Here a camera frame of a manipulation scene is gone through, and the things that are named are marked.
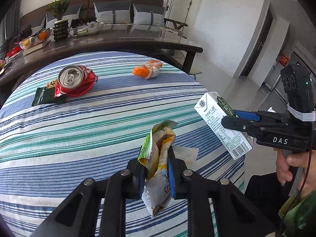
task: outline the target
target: pillow strap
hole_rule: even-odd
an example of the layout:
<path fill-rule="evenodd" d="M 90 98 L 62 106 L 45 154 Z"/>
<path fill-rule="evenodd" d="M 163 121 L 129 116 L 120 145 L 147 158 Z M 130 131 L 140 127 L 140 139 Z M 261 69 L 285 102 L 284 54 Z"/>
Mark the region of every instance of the pillow strap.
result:
<path fill-rule="evenodd" d="M 115 10 L 112 11 L 112 17 L 113 17 L 113 24 L 115 24 L 115 22 L 116 22 L 116 20 L 115 20 L 115 17 L 116 17 Z"/>
<path fill-rule="evenodd" d="M 150 25 L 152 26 L 154 23 L 154 12 L 153 11 L 150 11 L 150 16 L 151 16 Z"/>

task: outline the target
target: white cable tie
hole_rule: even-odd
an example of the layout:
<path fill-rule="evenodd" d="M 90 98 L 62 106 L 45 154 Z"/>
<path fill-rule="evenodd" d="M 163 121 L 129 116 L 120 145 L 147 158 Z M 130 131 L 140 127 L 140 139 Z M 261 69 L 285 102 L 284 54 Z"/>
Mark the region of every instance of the white cable tie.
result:
<path fill-rule="evenodd" d="M 289 104 L 288 104 L 288 110 L 295 118 L 303 122 L 313 122 L 316 120 L 315 110 L 309 113 L 302 113 L 293 109 Z"/>

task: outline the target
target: tape roll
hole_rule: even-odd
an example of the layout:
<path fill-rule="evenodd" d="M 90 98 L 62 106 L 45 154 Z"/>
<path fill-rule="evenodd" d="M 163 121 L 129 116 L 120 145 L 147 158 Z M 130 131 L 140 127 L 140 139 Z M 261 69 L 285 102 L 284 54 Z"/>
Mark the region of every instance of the tape roll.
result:
<path fill-rule="evenodd" d="M 98 30 L 98 23 L 92 21 L 88 24 L 88 32 L 94 32 Z"/>

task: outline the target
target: round table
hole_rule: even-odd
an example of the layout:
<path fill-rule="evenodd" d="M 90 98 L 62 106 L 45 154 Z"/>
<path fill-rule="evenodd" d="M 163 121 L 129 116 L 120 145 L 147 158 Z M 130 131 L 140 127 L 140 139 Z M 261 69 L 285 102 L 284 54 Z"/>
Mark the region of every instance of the round table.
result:
<path fill-rule="evenodd" d="M 124 169 L 164 119 L 178 122 L 174 145 L 199 148 L 195 171 L 243 188 L 244 159 L 234 161 L 194 109 L 207 90 L 166 63 L 153 79 L 131 73 L 151 59 L 124 52 L 79 54 L 46 66 L 12 93 L 0 110 L 0 214 L 16 236 L 29 236 L 85 178 L 102 180 Z M 99 77 L 92 90 L 65 104 L 32 107 L 36 89 L 73 64 Z M 127 201 L 126 234 L 186 236 L 186 200 L 172 199 L 154 218 L 142 200 Z"/>

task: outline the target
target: green leaves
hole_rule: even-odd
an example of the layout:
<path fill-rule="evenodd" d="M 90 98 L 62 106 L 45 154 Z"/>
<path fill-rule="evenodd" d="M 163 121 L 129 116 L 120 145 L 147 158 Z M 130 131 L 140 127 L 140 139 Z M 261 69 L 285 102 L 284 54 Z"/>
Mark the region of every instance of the green leaves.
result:
<path fill-rule="evenodd" d="M 48 4 L 47 11 L 51 12 L 57 20 L 61 20 L 68 6 L 69 0 L 55 0 Z"/>

